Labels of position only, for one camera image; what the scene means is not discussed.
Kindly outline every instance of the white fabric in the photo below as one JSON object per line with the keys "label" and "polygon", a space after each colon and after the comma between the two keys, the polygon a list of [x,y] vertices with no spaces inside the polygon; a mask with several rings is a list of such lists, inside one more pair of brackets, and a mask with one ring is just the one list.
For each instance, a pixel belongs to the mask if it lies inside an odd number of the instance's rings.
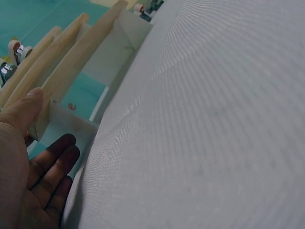
{"label": "white fabric", "polygon": [[305,2],[168,0],[65,228],[305,228]]}

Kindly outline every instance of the wooden frame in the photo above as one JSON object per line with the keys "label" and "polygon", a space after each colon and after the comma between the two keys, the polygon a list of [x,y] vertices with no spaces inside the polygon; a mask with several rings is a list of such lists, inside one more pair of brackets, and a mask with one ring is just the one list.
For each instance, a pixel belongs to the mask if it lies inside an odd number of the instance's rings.
{"label": "wooden frame", "polygon": [[20,63],[13,77],[6,82],[0,91],[0,107],[4,107],[12,92],[22,80],[27,71],[32,67],[35,61],[41,56],[46,48],[54,41],[55,37],[61,33],[61,28],[55,26],[42,40],[34,47],[31,54]]}
{"label": "wooden frame", "polygon": [[87,22],[89,16],[85,13],[74,20],[42,53],[38,61],[28,70],[20,83],[17,85],[3,109],[14,104],[24,97],[34,86],[38,77],[45,77],[54,68],[56,62],[61,59],[74,45],[81,25]]}
{"label": "wooden frame", "polygon": [[78,42],[69,50],[54,72],[42,86],[44,99],[38,120],[29,129],[34,139],[40,140],[49,123],[49,103],[53,99],[60,102],[71,84],[91,58],[95,50],[108,36],[115,19],[126,8],[126,1],[118,1],[110,8]]}

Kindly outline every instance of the wooden plank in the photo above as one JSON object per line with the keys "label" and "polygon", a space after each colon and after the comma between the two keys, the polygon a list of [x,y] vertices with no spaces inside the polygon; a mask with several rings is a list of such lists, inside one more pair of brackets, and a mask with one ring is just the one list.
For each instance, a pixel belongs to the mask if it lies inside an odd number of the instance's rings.
{"label": "wooden plank", "polygon": [[35,61],[47,49],[47,47],[54,41],[55,36],[61,33],[61,28],[55,26],[41,41],[33,48],[30,55],[18,66],[13,77],[10,78],[0,92],[0,107],[3,107],[10,95],[13,93],[19,82],[22,80],[27,71],[32,67]]}
{"label": "wooden plank", "polygon": [[45,75],[54,66],[54,63],[68,51],[67,47],[75,43],[81,24],[88,19],[87,14],[81,14],[49,45],[15,88],[4,109],[24,97],[33,88],[38,77]]}
{"label": "wooden plank", "polygon": [[43,105],[40,117],[31,128],[30,135],[40,139],[49,123],[49,103],[53,99],[60,102],[71,84],[91,58],[95,50],[108,36],[115,19],[126,8],[127,2],[120,0],[110,8],[82,38],[70,49],[54,72],[42,86]]}

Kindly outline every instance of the toy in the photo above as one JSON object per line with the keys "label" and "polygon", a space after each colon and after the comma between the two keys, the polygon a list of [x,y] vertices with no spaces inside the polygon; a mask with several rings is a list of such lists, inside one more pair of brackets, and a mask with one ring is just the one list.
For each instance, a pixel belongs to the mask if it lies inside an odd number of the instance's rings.
{"label": "toy", "polygon": [[13,76],[16,69],[16,65],[9,66],[5,60],[0,58],[0,87],[3,87],[4,84]]}
{"label": "toy", "polygon": [[31,52],[33,48],[23,46],[20,41],[12,40],[8,45],[8,53],[12,63],[18,66]]}

